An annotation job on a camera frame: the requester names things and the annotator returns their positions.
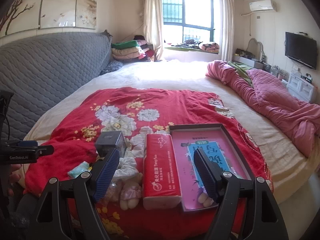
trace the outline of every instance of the bed sheet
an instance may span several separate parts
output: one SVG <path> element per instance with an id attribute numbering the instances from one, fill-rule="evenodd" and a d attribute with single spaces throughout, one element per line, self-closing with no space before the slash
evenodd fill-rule
<path id="1" fill-rule="evenodd" d="M 319 138 L 315 138 L 312 155 L 307 159 L 270 120 L 247 106 L 229 87 L 206 77 L 206 70 L 206 62 L 181 63 L 176 60 L 125 65 L 118 71 L 91 80 L 47 111 L 25 140 L 37 140 L 39 144 L 49 140 L 53 129 L 89 95 L 100 89 L 133 87 L 214 92 L 260 148 L 271 170 L 274 196 L 278 203 L 283 202 L 308 180 L 319 165 Z M 27 170 L 28 164 L 19 170 L 22 186 Z"/>

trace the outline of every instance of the green label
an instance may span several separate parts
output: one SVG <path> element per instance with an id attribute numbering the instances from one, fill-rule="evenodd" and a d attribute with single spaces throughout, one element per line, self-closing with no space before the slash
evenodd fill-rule
<path id="1" fill-rule="evenodd" d="M 202 140 L 202 141 L 196 141 L 196 144 L 207 144 L 209 141 L 207 140 Z"/>

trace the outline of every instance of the red floral blanket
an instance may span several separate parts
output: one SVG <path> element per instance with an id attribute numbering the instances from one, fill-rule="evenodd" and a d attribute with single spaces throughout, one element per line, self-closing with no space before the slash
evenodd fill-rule
<path id="1" fill-rule="evenodd" d="M 94 142 L 102 130 L 121 130 L 127 138 L 127 156 L 136 157 L 142 172 L 144 140 L 147 133 L 168 132 L 172 124 L 222 123 L 255 176 L 262 176 L 272 189 L 270 171 L 250 134 L 223 106 L 214 93 L 160 89 L 106 89 L 90 95 L 52 132 L 45 144 L 54 146 L 54 154 L 31 164 L 26 174 L 27 191 L 41 194 L 48 179 L 69 179 L 67 172 L 86 161 L 95 162 Z M 75 218 L 74 203 L 71 204 Z M 215 210 L 184 213 L 180 206 L 167 210 L 145 210 L 142 201 L 132 210 L 119 204 L 97 204 L 103 224 L 110 234 L 130 239 L 185 239 L 207 231 Z M 233 231 L 238 232 L 244 202 L 238 205 Z"/>

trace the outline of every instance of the window pane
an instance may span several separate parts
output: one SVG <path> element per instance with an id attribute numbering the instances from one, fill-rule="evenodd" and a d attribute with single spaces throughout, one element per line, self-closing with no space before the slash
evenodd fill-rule
<path id="1" fill-rule="evenodd" d="M 195 41 L 210 41 L 210 31 L 183 27 L 183 41 L 194 39 Z"/>
<path id="2" fill-rule="evenodd" d="M 182 0 L 162 0 L 163 21 L 182 23 Z"/>
<path id="3" fill-rule="evenodd" d="M 162 33 L 166 43 L 180 44 L 182 42 L 182 26 L 163 25 Z"/>
<path id="4" fill-rule="evenodd" d="M 211 28 L 211 0 L 185 0 L 186 24 Z"/>

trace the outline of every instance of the open box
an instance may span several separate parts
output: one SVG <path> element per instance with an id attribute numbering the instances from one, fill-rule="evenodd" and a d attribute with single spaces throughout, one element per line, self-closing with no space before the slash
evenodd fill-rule
<path id="1" fill-rule="evenodd" d="M 241 179 L 254 175 L 240 149 L 221 123 L 184 124 L 169 126 L 178 168 L 182 207 L 184 211 L 206 209 L 198 202 L 203 183 L 193 164 L 193 152 L 202 148 L 209 159 L 217 162 L 223 171 L 230 171 Z"/>

